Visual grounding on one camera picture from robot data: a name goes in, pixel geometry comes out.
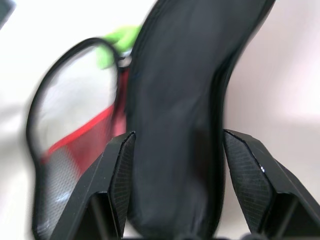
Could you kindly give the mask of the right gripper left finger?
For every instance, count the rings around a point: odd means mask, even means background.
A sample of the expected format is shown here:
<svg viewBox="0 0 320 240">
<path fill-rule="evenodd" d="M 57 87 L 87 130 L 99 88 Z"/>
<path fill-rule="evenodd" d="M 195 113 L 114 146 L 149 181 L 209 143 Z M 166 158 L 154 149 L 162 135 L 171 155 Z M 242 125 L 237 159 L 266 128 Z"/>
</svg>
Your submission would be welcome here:
<svg viewBox="0 0 320 240">
<path fill-rule="evenodd" d="M 120 240 L 132 189 L 134 132 L 114 137 L 77 182 L 49 240 Z"/>
</svg>

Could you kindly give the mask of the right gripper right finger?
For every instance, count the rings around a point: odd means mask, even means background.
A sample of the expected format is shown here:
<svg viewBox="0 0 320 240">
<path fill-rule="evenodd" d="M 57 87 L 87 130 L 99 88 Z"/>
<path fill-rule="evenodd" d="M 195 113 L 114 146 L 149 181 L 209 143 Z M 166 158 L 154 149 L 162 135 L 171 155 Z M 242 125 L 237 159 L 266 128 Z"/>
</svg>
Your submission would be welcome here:
<svg viewBox="0 0 320 240">
<path fill-rule="evenodd" d="M 320 204 L 261 141 L 226 129 L 224 149 L 250 230 L 242 240 L 320 240 Z"/>
</svg>

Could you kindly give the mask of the red black paddle case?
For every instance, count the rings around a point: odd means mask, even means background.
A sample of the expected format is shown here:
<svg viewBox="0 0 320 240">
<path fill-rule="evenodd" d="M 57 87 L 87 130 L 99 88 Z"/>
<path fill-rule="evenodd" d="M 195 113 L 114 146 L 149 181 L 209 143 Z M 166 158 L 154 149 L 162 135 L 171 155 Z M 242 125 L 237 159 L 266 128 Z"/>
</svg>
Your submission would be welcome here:
<svg viewBox="0 0 320 240">
<path fill-rule="evenodd" d="M 226 89 L 274 2 L 157 0 L 128 56 L 101 37 L 63 54 L 40 82 L 26 123 L 35 240 L 50 240 L 81 176 L 130 132 L 125 224 L 143 240 L 212 238 L 224 199 Z M 108 68 L 97 65 L 99 46 L 112 50 Z"/>
</svg>

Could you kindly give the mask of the green zipper pull tag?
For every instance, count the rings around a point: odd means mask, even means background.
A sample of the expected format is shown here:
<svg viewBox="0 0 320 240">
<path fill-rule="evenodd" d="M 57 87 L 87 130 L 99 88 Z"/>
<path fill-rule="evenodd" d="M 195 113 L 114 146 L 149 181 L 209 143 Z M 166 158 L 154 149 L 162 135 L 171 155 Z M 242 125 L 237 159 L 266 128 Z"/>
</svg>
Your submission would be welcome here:
<svg viewBox="0 0 320 240">
<path fill-rule="evenodd" d="M 102 38 L 111 43 L 111 45 L 122 55 L 128 53 L 132 49 L 138 34 L 141 30 L 141 25 L 125 25 L 117 28 Z M 106 69 L 113 65 L 114 54 L 106 46 L 99 46 L 96 49 L 96 63 L 100 69 Z"/>
</svg>

